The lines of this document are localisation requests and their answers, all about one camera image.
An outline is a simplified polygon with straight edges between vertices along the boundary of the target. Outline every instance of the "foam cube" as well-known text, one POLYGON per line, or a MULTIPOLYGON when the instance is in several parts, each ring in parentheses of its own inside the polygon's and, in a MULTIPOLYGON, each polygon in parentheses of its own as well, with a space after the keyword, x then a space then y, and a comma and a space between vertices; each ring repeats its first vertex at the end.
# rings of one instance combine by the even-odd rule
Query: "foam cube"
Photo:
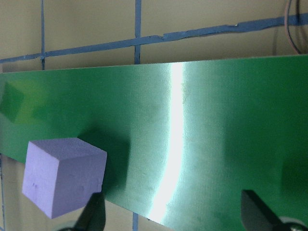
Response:
POLYGON ((30 141, 22 192, 49 218, 79 209, 101 191, 106 159, 78 138, 30 141))

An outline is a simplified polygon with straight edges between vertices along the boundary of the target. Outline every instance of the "blue tape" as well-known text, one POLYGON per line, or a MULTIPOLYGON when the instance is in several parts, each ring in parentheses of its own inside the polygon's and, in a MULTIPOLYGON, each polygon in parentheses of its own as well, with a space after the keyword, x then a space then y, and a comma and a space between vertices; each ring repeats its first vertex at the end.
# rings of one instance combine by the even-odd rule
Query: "blue tape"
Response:
MULTIPOLYGON (((135 37, 141 37, 141 0, 135 1, 135 37)), ((135 46, 134 64, 140 64, 141 46, 135 46)))
POLYGON ((133 231, 138 231, 138 214, 133 213, 133 231))
MULTIPOLYGON (((166 33, 163 36, 153 35, 153 36, 146 36, 141 38, 132 38, 122 41, 116 42, 108 42, 103 44, 96 44, 84 47, 76 47, 76 48, 69 48, 57 51, 48 51, 45 52, 45 57, 51 56, 59 56, 59 55, 68 55, 68 54, 78 54, 78 53, 86 53, 86 52, 93 52, 93 51, 106 51, 112 49, 119 49, 119 48, 126 48, 131 46, 139 46, 139 45, 146 45, 152 43, 160 43, 160 42, 170 42, 176 41, 180 39, 187 39, 193 37, 201 37, 201 36, 211 36, 223 33, 243 33, 243 32, 251 32, 251 31, 259 31, 275 26, 282 26, 284 24, 284 17, 278 18, 270 18, 270 19, 261 19, 249 22, 242 22, 238 23, 237 25, 222 25, 222 26, 213 26, 213 27, 206 27, 200 28, 196 30, 188 30, 188 31, 179 31, 179 32, 171 32, 166 33)), ((308 13, 303 13, 298 17, 298 15, 292 15, 289 17, 289 25, 292 26, 303 26, 308 24, 308 13)), ((6 62, 14 62, 19 60, 26 60, 26 59, 34 59, 39 57, 41 54, 32 54, 32 55, 25 55, 19 56, 14 58, 2 59, 0 60, 1 63, 6 62)))
POLYGON ((44 0, 40 2, 40 18, 41 18, 41 62, 42 70, 45 70, 45 21, 44 21, 44 0))
POLYGON ((27 54, 27 55, 22 55, 22 56, 17 56, 17 57, 13 57, 13 58, 7 58, 7 59, 0 59, 0 64, 36 59, 36 58, 39 58, 40 56, 41 56, 41 54, 37 53, 37 54, 27 54))

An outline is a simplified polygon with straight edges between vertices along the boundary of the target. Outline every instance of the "textured green surface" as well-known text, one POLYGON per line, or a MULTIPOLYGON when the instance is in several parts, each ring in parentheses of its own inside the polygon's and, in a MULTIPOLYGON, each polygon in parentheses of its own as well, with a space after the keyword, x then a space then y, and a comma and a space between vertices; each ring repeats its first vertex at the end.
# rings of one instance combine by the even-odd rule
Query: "textured green surface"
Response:
POLYGON ((0 74, 0 152, 79 137, 106 199, 179 231, 243 230, 242 189, 308 223, 308 56, 0 74))

